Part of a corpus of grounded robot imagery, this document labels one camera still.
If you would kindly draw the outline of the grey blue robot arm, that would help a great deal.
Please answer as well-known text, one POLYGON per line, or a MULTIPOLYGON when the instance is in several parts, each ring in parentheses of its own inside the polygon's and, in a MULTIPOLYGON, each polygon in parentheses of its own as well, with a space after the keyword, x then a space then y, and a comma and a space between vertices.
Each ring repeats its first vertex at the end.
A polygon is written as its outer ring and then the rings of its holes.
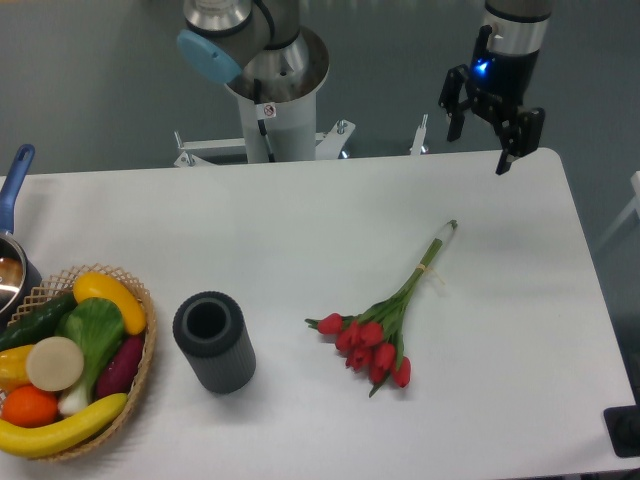
MULTIPOLYGON (((551 16, 549 1, 487 1, 471 60, 451 68, 438 104, 447 139, 466 115, 487 122, 500 141, 499 175, 539 147, 541 108, 524 106, 551 16)), ((191 68, 236 98, 251 163, 338 159, 355 130, 338 121, 316 130, 316 94, 329 72, 322 39, 300 23, 297 1, 186 1, 177 47, 191 68)))

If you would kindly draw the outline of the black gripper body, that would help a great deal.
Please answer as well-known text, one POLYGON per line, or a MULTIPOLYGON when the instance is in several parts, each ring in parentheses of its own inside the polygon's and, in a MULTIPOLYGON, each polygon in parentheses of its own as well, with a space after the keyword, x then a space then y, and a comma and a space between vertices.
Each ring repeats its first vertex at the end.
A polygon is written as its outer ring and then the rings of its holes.
POLYGON ((524 96, 536 66, 539 51, 504 53, 493 46, 496 25, 480 27, 466 91, 471 111, 482 119, 514 119, 525 112, 540 112, 524 105, 524 96))

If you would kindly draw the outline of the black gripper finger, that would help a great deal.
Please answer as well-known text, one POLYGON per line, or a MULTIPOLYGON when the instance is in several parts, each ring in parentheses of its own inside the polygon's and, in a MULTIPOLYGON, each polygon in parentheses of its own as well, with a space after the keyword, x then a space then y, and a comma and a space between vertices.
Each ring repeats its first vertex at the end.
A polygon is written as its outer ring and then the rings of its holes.
POLYGON ((495 126, 502 152, 496 168, 497 175, 507 173, 512 163, 535 152, 540 143, 546 112, 536 107, 525 109, 514 106, 501 107, 495 126))
POLYGON ((445 76, 438 104, 446 111, 449 120, 446 137, 448 142, 458 140, 462 134, 469 102, 461 101, 460 95, 468 79, 469 70, 464 64, 449 69, 445 76))

